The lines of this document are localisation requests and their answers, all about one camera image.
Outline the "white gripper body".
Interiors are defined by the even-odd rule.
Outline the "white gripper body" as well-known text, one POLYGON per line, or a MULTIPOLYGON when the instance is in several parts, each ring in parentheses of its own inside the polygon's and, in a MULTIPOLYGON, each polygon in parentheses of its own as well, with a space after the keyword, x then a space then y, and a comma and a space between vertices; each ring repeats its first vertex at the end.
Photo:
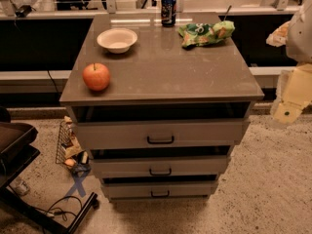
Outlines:
POLYGON ((312 101, 312 64, 283 71, 278 81, 279 104, 283 110, 302 111, 312 101))

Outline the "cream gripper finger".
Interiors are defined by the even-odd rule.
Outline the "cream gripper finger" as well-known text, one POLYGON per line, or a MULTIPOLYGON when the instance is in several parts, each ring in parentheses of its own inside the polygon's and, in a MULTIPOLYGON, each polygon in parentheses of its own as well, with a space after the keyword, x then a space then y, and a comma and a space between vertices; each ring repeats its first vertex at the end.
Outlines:
POLYGON ((292 102, 274 101, 270 110, 273 119, 281 124, 293 123, 302 113, 303 107, 292 102))

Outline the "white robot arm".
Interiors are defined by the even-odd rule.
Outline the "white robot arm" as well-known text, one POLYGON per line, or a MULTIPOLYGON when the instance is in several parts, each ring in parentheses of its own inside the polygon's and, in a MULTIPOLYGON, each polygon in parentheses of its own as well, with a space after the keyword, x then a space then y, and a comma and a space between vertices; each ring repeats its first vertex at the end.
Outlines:
POLYGON ((293 123, 312 101, 312 0, 306 0, 300 9, 271 33, 266 43, 286 46, 287 56, 297 62, 292 71, 283 71, 271 115, 282 124, 293 123))

